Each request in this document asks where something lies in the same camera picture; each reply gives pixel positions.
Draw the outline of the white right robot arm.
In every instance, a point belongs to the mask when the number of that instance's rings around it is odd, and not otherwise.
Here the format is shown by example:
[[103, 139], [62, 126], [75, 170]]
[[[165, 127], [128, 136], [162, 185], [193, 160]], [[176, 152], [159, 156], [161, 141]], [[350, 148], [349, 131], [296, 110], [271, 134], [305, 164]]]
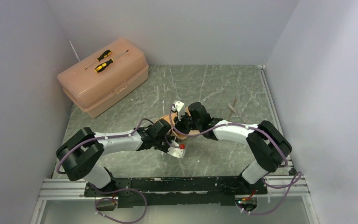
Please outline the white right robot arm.
[[260, 124], [229, 122], [211, 117], [200, 102], [185, 107], [180, 101], [171, 105], [169, 119], [174, 131], [186, 137], [202, 135], [211, 140], [248, 144], [255, 159], [239, 175], [238, 187], [244, 194], [251, 193], [264, 176], [288, 165], [292, 146], [267, 120]]

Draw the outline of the upper yellow black screwdriver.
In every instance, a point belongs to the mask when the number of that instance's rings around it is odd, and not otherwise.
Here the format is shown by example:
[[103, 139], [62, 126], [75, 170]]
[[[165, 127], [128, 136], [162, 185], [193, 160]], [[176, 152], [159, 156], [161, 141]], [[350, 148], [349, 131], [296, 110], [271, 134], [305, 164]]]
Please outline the upper yellow black screwdriver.
[[109, 65], [111, 65], [112, 63], [114, 63], [114, 59], [109, 59], [107, 61], [103, 62], [103, 59], [108, 58], [111, 55], [111, 50], [105, 50], [97, 59], [97, 62], [100, 62], [99, 65], [97, 65], [95, 67], [95, 72], [96, 73], [100, 73], [102, 71], [104, 71]]

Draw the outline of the pink plastic toolbox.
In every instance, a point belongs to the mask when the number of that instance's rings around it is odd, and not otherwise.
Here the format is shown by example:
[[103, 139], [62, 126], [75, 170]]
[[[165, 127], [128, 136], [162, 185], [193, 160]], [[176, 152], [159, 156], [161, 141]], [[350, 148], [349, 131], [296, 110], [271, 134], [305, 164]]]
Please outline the pink plastic toolbox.
[[[129, 50], [100, 73], [96, 59], [110, 49], [107, 61]], [[96, 118], [139, 87], [148, 78], [145, 54], [130, 41], [119, 38], [60, 73], [57, 78], [66, 95], [91, 118]]]

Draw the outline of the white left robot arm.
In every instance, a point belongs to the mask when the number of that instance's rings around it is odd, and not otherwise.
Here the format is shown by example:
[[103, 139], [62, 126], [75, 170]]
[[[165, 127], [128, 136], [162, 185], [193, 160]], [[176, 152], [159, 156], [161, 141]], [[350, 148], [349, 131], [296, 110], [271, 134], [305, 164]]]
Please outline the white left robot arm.
[[115, 190], [115, 179], [107, 168], [97, 164], [98, 160], [108, 154], [152, 148], [176, 158], [184, 156], [183, 147], [171, 136], [171, 126], [164, 119], [121, 133], [97, 133], [85, 127], [57, 149], [56, 172], [71, 181], [83, 179], [109, 196]]

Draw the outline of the lower yellow black screwdriver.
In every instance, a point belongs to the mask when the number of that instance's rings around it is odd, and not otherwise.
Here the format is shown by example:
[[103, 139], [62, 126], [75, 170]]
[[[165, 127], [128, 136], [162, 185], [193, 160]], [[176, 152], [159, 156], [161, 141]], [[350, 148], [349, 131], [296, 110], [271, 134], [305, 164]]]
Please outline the lower yellow black screwdriver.
[[[119, 54], [118, 56], [111, 58], [103, 63], [100, 63], [98, 66], [95, 67], [95, 72], [96, 73], [100, 73], [102, 71], [104, 71], [109, 65], [113, 64], [115, 60], [117, 60], [119, 57], [123, 56], [124, 54], [126, 54], [127, 52], [129, 52], [129, 50], [126, 50], [125, 52]], [[107, 58], [108, 56], [110, 56], [112, 54], [112, 51], [110, 49], [104, 51], [98, 58], [97, 61], [100, 62], [102, 59]]]

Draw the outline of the brown wooden utensil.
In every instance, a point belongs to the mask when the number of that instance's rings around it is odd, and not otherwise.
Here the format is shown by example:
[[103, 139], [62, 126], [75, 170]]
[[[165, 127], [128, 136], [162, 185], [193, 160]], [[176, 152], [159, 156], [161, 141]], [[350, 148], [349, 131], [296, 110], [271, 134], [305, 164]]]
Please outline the brown wooden utensil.
[[236, 103], [236, 98], [234, 99], [232, 104], [230, 104], [230, 103], [228, 104], [229, 109], [230, 109], [230, 114], [229, 114], [229, 117], [228, 117], [228, 121], [230, 121], [232, 115], [235, 113], [235, 109], [234, 109], [235, 103]]

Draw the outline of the orange cloth napkin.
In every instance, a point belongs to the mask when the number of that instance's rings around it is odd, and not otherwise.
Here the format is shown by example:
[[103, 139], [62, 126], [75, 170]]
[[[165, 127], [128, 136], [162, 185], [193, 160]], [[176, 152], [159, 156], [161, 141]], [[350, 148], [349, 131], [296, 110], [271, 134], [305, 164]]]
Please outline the orange cloth napkin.
[[173, 136], [173, 137], [175, 137], [175, 138], [177, 138], [178, 140], [184, 140], [184, 139], [188, 138], [188, 136], [182, 135], [182, 134], [180, 134], [180, 133], [177, 133], [177, 132], [173, 129], [173, 124], [174, 124], [173, 119], [176, 118], [176, 117], [177, 117], [177, 115], [174, 114], [173, 117], [172, 117], [172, 119], [171, 119], [171, 118], [169, 118], [169, 115], [166, 114], [166, 115], [162, 116], [161, 118], [156, 119], [156, 121], [157, 121], [157, 120], [160, 120], [160, 119], [163, 119], [163, 120], [167, 121], [167, 122], [169, 123], [169, 125], [171, 126], [171, 131], [169, 132], [169, 135], [170, 135], [170, 136]]

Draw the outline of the aluminium frame rail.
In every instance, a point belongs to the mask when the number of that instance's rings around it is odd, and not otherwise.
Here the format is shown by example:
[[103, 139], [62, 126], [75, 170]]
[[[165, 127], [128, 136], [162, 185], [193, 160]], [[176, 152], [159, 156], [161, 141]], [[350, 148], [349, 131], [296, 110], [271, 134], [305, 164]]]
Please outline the aluminium frame rail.
[[[135, 182], [143, 181], [146, 183], [154, 183], [161, 186], [167, 181], [174, 181], [174, 178], [120, 178], [117, 183], [124, 185], [124, 191], [115, 195], [118, 200], [128, 197], [130, 194], [129, 187], [135, 186]], [[300, 196], [303, 200], [308, 220], [312, 224], [319, 223], [316, 211], [314, 209], [310, 191], [303, 175], [300, 177], [273, 175], [265, 179], [266, 183], [262, 185], [266, 193], [259, 192], [258, 196], [267, 197], [268, 201], [272, 197], [283, 196]], [[69, 179], [45, 179], [42, 183], [35, 210], [31, 219], [31, 223], [40, 224], [47, 201], [60, 200], [94, 200], [97, 201], [103, 197], [109, 197], [110, 194], [101, 194], [95, 190], [85, 180], [70, 181]]]

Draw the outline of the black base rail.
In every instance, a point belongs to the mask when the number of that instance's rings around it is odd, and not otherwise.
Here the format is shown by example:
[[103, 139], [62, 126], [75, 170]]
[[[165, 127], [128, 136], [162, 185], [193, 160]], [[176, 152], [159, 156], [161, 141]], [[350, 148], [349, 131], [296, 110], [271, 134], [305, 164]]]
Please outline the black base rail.
[[261, 180], [245, 183], [237, 176], [116, 178], [97, 191], [86, 184], [85, 197], [117, 196], [119, 208], [156, 205], [219, 204], [234, 206], [241, 197], [267, 194]]

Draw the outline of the yellow black screwdriver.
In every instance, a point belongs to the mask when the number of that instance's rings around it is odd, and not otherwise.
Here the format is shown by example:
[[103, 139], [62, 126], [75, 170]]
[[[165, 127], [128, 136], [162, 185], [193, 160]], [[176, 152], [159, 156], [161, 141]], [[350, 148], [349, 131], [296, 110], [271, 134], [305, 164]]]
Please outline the yellow black screwdriver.
[[[103, 63], [100, 63], [98, 66], [95, 67], [95, 72], [96, 73], [100, 73], [102, 71], [104, 71], [109, 65], [113, 64], [115, 60], [117, 60], [119, 57], [123, 56], [124, 54], [126, 54], [127, 52], [129, 52], [129, 50], [126, 50], [125, 52], [119, 54], [118, 56], [111, 58]], [[102, 59], [107, 58], [108, 56], [110, 56], [112, 54], [112, 51], [110, 49], [104, 51], [98, 58], [97, 61], [100, 62]]]
[[103, 59], [108, 58], [111, 55], [111, 50], [105, 50], [97, 59], [97, 62], [100, 62], [99, 65], [97, 65], [95, 67], [95, 72], [96, 73], [100, 73], [102, 71], [104, 71], [109, 65], [111, 65], [112, 63], [114, 63], [114, 59], [109, 59], [107, 61], [103, 62]]

